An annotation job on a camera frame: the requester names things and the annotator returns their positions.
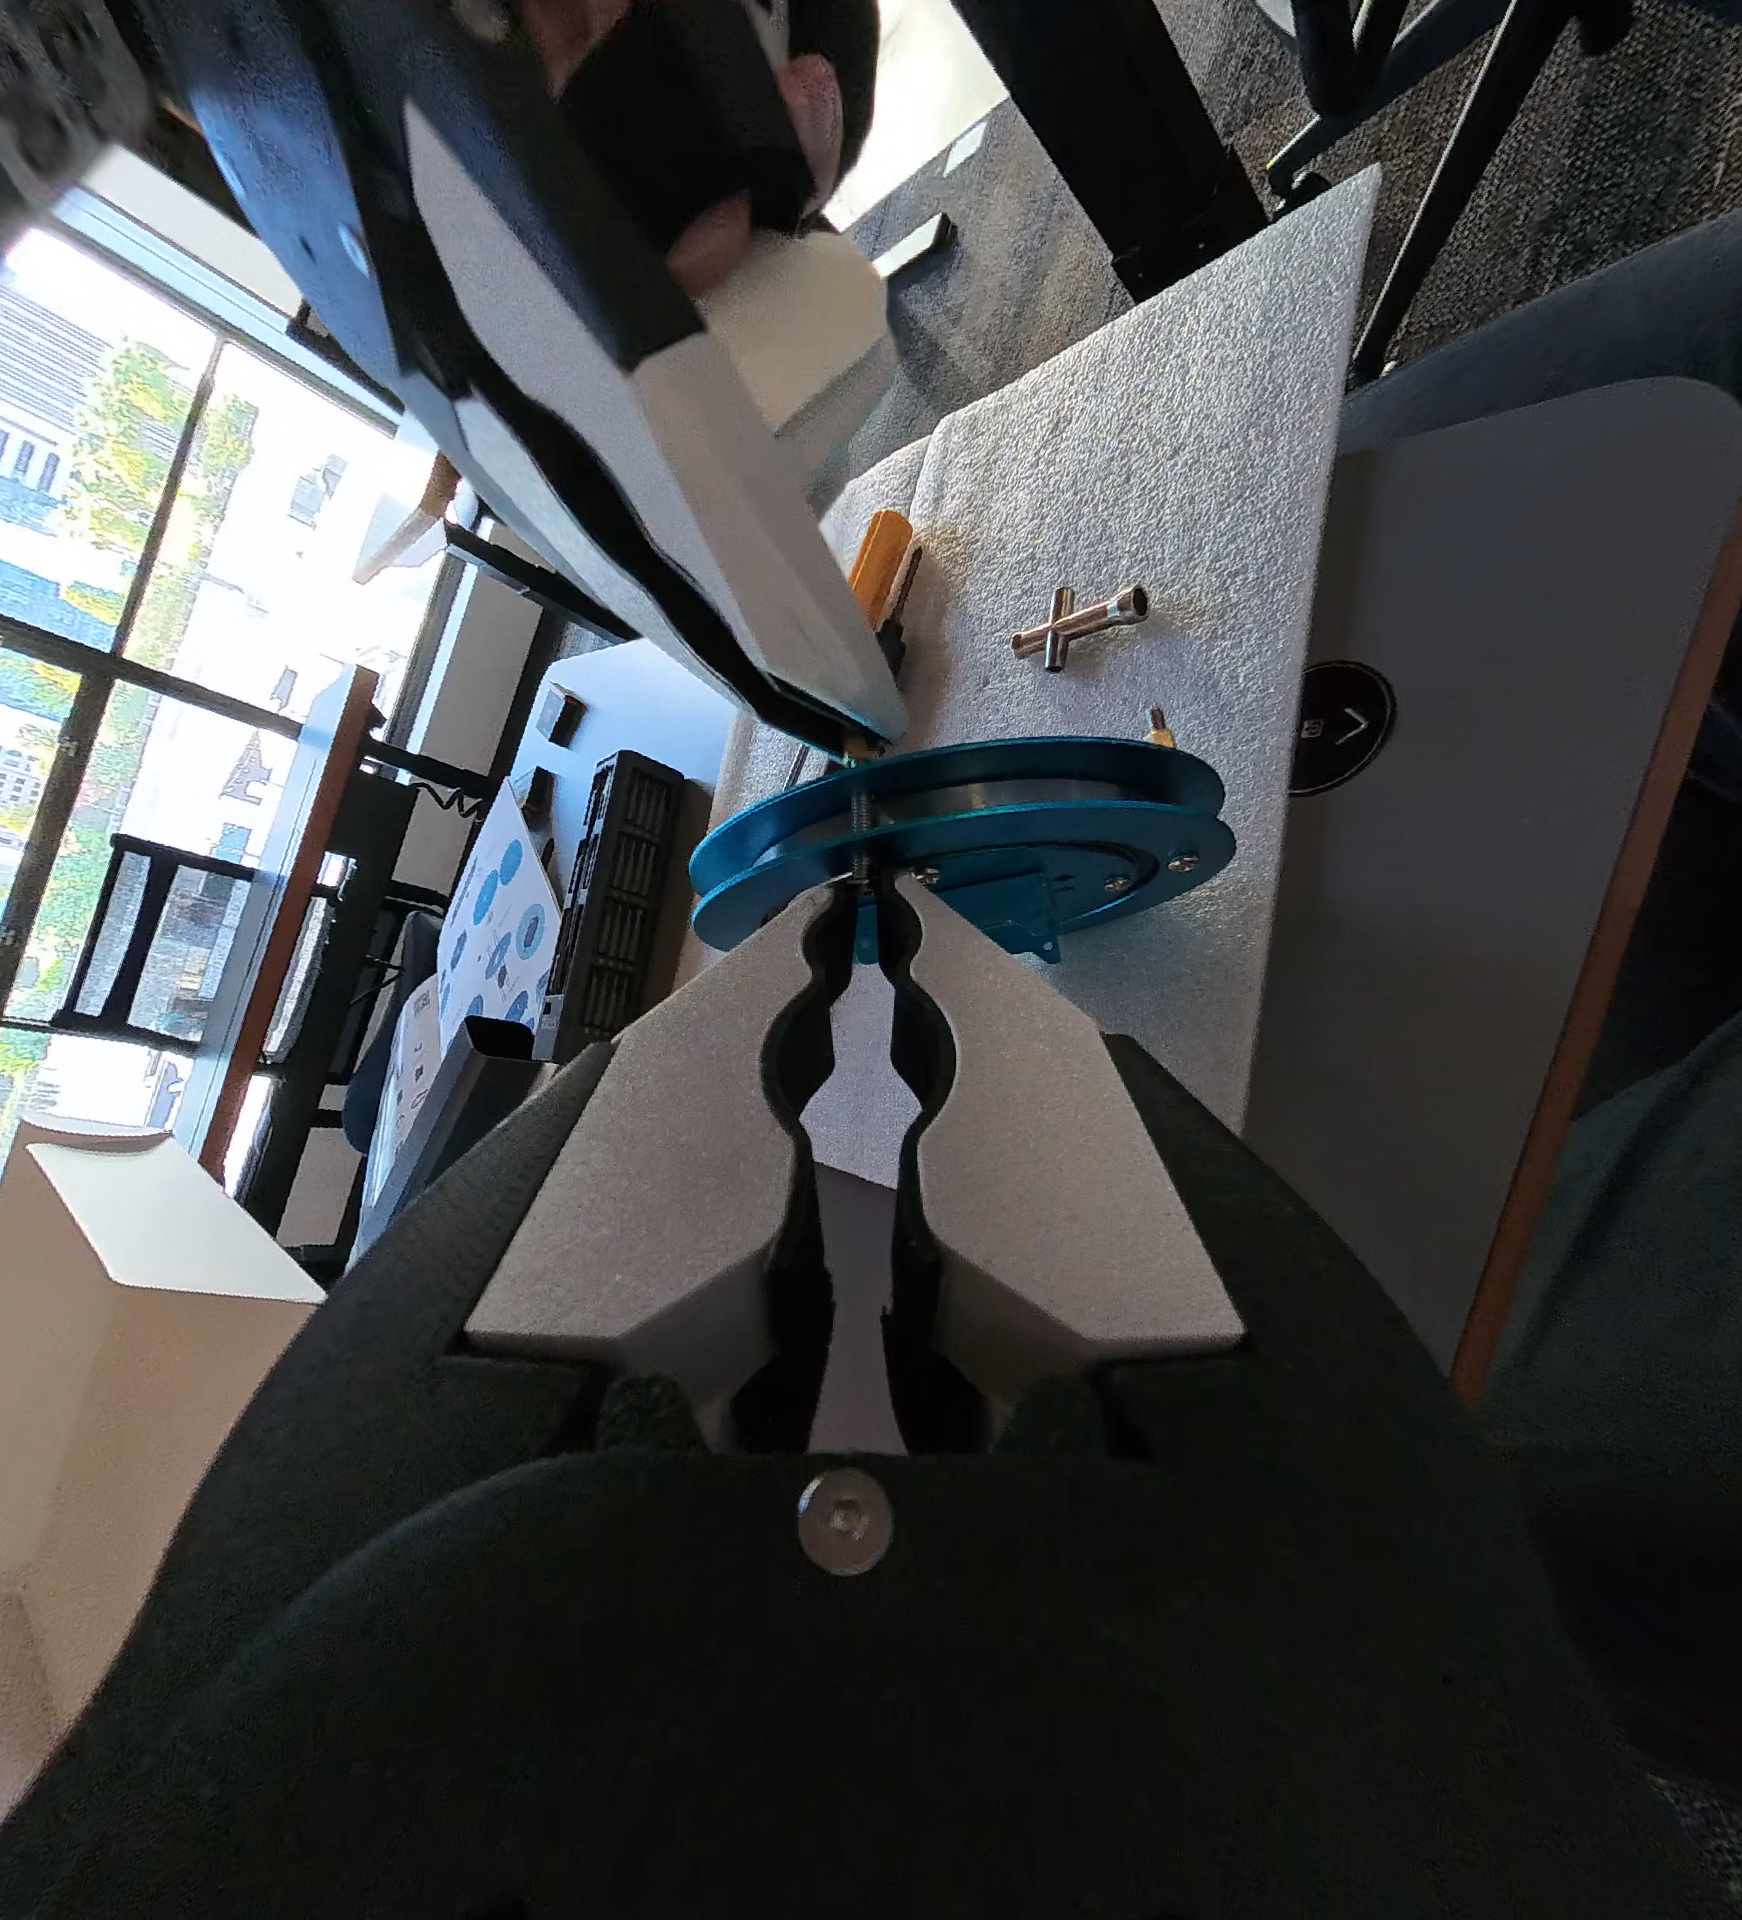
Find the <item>yellow-handled screwdriver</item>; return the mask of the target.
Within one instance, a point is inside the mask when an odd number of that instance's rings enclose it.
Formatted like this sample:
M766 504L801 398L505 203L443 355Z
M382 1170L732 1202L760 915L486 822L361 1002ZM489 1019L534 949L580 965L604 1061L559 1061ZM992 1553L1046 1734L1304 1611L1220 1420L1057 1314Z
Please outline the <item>yellow-handled screwdriver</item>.
M923 539L907 514L880 508L870 514L850 565L850 593L875 628L875 640L891 676L906 665L906 606L923 565Z

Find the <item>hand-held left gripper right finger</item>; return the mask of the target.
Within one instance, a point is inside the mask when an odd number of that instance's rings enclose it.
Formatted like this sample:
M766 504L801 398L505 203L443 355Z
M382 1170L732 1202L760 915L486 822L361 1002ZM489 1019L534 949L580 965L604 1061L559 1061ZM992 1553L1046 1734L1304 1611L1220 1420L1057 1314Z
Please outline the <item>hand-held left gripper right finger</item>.
M982 1451L1040 1379L1229 1351L1244 1324L1099 1027L913 876L876 893L900 1146L891 1410Z

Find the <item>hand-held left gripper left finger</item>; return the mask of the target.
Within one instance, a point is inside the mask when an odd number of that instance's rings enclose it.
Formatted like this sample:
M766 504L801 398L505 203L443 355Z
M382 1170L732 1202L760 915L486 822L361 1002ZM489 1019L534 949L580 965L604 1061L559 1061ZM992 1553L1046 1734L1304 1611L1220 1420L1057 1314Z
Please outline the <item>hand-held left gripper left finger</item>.
M483 1358L665 1376L715 1438L805 1454L834 1338L804 1112L856 890L818 884L633 1020L467 1318Z

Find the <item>black screwdriver bit case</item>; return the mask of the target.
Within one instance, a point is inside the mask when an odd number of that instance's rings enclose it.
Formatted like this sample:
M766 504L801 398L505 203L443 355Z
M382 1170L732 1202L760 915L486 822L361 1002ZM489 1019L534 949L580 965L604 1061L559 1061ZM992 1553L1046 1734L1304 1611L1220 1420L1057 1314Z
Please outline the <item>black screwdriver bit case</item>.
M595 770L541 1020L554 1065L643 1012L682 795L679 770L630 749Z

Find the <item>brown table with black frame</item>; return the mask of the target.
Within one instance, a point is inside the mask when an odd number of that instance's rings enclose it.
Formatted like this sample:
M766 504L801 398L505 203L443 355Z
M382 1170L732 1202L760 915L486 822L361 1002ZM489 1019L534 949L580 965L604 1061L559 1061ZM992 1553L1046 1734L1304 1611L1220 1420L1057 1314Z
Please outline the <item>brown table with black frame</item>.
M361 665L343 665L336 679L316 692L299 723L258 872L250 876L235 941L172 1119L176 1143L216 1183L227 1183L235 1129L259 1072L264 1044L353 777L361 765L388 765L447 795L472 795L474 802L486 802L494 788L489 775L377 741L377 696L380 676Z

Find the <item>black rectangular case sleeve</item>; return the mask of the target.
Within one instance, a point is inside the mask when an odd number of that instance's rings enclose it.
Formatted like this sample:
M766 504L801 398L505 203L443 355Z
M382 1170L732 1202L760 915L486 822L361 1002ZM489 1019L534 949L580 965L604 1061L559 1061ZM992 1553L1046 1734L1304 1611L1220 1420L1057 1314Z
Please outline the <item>black rectangular case sleeve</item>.
M443 1132L436 1139L436 1176L452 1170L554 1072L554 1028L548 1024L467 1016L452 1050L463 1053L463 1061L447 1088Z

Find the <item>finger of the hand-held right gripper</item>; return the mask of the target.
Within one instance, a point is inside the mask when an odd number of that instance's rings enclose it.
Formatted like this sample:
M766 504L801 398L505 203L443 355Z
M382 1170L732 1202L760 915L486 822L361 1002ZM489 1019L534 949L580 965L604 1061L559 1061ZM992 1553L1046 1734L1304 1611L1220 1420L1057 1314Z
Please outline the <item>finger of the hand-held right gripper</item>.
M531 398L463 396L474 477L545 560L732 708L819 749L875 741L875 633L760 421L715 406L617 464Z
M467 334L455 437L517 528L637 633L798 737L900 737L906 698L732 355L569 141L548 191L405 104Z

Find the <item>white foam sheet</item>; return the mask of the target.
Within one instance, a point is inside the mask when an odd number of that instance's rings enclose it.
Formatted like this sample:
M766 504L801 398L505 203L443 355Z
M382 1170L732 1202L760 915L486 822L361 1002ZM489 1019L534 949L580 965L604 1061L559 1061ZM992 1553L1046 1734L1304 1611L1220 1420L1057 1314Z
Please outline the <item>white foam sheet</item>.
M1063 939L1048 979L1241 1132L1280 880L1297 681L1376 163L1268 225L853 480L920 528L903 751L989 737L1143 737L1159 708L1220 773L1234 862L1152 914ZM1143 626L1016 659L1054 587L1149 590Z

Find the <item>orange cardboard box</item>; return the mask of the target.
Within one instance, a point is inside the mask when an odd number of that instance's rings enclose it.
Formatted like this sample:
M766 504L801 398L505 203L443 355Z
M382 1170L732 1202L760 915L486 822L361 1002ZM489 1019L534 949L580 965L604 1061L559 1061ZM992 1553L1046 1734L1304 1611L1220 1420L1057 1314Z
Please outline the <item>orange cardboard box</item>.
M0 1176L0 1816L323 1297L169 1133L20 1123Z

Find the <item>black framed window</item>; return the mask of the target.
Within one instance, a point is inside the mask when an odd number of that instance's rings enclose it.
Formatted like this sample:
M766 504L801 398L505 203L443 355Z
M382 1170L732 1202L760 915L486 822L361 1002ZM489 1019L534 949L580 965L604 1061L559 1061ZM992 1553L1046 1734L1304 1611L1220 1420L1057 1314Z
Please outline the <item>black framed window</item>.
M196 1053L47 1028L110 835L258 872L316 692L377 671L405 737L462 583L439 539L357 575L429 470L384 402L101 225L0 264L0 1170L20 1119L158 1132L186 1092Z

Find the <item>printed instruction sheet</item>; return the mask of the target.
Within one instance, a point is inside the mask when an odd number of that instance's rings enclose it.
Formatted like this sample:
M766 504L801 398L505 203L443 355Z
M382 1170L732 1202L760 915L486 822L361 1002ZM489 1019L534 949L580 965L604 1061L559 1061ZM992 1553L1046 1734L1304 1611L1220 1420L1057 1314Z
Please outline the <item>printed instruction sheet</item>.
M474 1020L522 1028L534 1040L562 907L545 876L522 805L503 784L486 805L433 956L390 1020L361 1202L377 1204L397 1153L443 1079L450 1045Z

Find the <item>person's right hand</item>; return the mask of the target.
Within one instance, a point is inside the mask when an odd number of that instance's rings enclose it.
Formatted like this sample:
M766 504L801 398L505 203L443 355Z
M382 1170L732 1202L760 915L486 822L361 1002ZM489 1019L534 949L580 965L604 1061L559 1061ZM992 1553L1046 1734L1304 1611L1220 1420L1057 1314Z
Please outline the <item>person's right hand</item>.
M685 298L795 234L875 118L876 3L517 3L551 98Z

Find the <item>black mesh chair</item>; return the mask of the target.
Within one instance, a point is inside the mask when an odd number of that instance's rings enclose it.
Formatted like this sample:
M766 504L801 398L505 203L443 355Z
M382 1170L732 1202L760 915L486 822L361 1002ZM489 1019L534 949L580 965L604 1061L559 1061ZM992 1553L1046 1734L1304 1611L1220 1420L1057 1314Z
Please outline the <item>black mesh chair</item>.
M197 1053L252 880L228 857L114 832L86 948L47 1028Z

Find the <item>blue round metal turntable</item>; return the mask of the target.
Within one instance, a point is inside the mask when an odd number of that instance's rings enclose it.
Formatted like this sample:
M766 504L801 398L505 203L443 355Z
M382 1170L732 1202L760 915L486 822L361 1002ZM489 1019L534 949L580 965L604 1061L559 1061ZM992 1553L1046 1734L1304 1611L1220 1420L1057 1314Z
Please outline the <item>blue round metal turntable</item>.
M1012 956L1152 914L1235 853L1205 761L1140 737L995 737L781 785L691 857L694 934L725 952L825 883L911 876Z

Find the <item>metal cross wrench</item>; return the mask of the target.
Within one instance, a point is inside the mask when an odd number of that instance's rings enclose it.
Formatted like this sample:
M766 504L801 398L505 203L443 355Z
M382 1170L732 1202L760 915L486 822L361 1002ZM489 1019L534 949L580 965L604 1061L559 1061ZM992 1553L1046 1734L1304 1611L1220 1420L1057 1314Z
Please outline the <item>metal cross wrench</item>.
M1121 587L1116 593L1078 606L1072 587L1051 590L1048 617L1027 630L1009 635L1016 659L1033 659L1044 674L1063 674L1078 641L1143 626L1149 617L1149 590L1143 585Z

